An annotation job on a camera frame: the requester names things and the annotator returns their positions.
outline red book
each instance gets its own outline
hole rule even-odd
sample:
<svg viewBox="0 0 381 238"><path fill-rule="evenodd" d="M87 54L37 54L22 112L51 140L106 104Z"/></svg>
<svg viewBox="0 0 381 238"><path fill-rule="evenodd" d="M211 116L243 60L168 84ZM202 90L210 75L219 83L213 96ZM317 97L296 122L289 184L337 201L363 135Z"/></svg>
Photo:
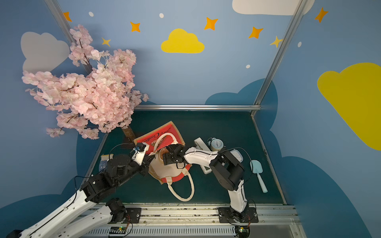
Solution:
<svg viewBox="0 0 381 238"><path fill-rule="evenodd" d="M182 145L185 145L185 142L184 140L182 139L182 136L179 132L179 130L177 130L177 127L174 125L174 123L172 121L162 125L161 127L139 137L139 138L136 138L134 140L134 143L135 145L139 142L144 142L144 143L147 143L149 144L149 150L146 152L146 154L149 154L151 152L154 151L154 147L155 147L155 143L157 141L157 139L164 133L172 133L174 135L174 137L176 138L177 142L182 144ZM162 141L160 142L160 144L157 146L157 149L156 151L160 150L161 148L163 147L166 147L167 145L170 145L171 143L173 142L173 139L171 136L166 136L162 139Z"/></svg>

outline dark blue cloud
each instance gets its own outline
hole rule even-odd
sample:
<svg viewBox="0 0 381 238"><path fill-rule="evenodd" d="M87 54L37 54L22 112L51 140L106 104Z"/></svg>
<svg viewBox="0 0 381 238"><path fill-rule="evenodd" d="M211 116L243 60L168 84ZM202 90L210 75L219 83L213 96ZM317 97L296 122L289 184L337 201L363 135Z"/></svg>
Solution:
<svg viewBox="0 0 381 238"><path fill-rule="evenodd" d="M82 136L78 135L76 154L78 175L85 176L103 136L103 133L99 133L98 140L90 140L83 139ZM81 180L81 178L77 178L77 186L79 186ZM3 217L4 219L0 222L0 237L5 237L13 230L23 230L36 224L62 205L74 193L74 182L71 180L59 195L47 194L34 196L1 208L0 217Z"/></svg>
<svg viewBox="0 0 381 238"><path fill-rule="evenodd" d="M270 131L278 108L275 85L262 101L255 120L288 204L295 208L308 238L371 238L359 213L337 183L322 169L300 157L282 157Z"/></svg>
<svg viewBox="0 0 381 238"><path fill-rule="evenodd" d="M264 78L249 83L242 88L238 93L216 93L210 96L206 105L252 105L255 97L263 84Z"/></svg>

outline bag handle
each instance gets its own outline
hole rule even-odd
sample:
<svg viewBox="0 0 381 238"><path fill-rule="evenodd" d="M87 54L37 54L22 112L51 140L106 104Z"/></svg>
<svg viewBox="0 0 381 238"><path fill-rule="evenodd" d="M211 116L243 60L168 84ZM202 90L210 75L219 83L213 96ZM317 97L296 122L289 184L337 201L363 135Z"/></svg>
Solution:
<svg viewBox="0 0 381 238"><path fill-rule="evenodd" d="M169 133L169 132L164 133L164 134L162 134L162 135L157 139L157 141L156 141L156 143L155 143L155 146L154 146L154 151L153 151L153 153L156 151L156 149L157 149L157 147L158 147L158 145L159 145L159 142L160 142L165 136L171 136L172 139L173 139L172 144L178 144L178 142L177 142L177 140L176 140L176 137L175 137L172 133Z"/></svg>
<svg viewBox="0 0 381 238"><path fill-rule="evenodd" d="M189 181L190 181L190 186L192 188L192 192L190 194L190 196L188 198L182 198L180 197L172 188L171 184L172 184L172 177L166 177L167 179L167 184L168 184L168 188L169 188L169 191L171 191L171 193L180 201L183 201L183 202L187 202L189 200L191 200L193 198L193 195L194 195L194 184L193 184L193 180L192 180L192 176L189 174L189 172L187 172L185 174L186 176L189 177Z"/></svg>

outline tree trunk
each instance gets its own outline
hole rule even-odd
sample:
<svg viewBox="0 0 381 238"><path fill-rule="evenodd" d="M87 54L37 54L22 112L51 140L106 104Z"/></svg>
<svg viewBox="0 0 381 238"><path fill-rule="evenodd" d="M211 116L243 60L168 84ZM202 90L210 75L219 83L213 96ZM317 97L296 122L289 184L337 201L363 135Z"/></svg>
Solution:
<svg viewBox="0 0 381 238"><path fill-rule="evenodd" d="M136 139L135 133L132 131L131 127L127 127L127 129L122 129L124 135L130 139L131 142Z"/></svg>

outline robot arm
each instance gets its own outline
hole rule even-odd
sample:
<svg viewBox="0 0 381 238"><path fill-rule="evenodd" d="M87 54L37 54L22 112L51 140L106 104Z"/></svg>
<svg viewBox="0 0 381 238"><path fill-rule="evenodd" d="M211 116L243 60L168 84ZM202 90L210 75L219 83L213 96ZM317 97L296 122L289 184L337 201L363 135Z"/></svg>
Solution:
<svg viewBox="0 0 381 238"><path fill-rule="evenodd" d="M93 214L69 224L84 211L114 193L117 187L136 174L140 173L145 176L148 173L148 166L154 158L154 156L144 156L143 152L147 150L146 147L148 146L147 144L138 143L134 149L135 155L132 160L128 155L124 154L114 156L107 161L107 168L104 171L91 176L59 208L28 229L11 232L7 238L61 237L62 234L57 233L60 231L65 231L65 236L67 236L66 233L70 233L72 234L70 237L75 238L111 220L115 222L123 221L126 217L123 204L120 201L111 200L106 206Z"/></svg>
<svg viewBox="0 0 381 238"><path fill-rule="evenodd" d="M169 153L163 155L165 165L172 163L198 164L211 168L218 182L228 190L231 208L242 213L247 200L243 190L243 166L228 150L204 151L195 147L187 149L181 144L168 145Z"/></svg>

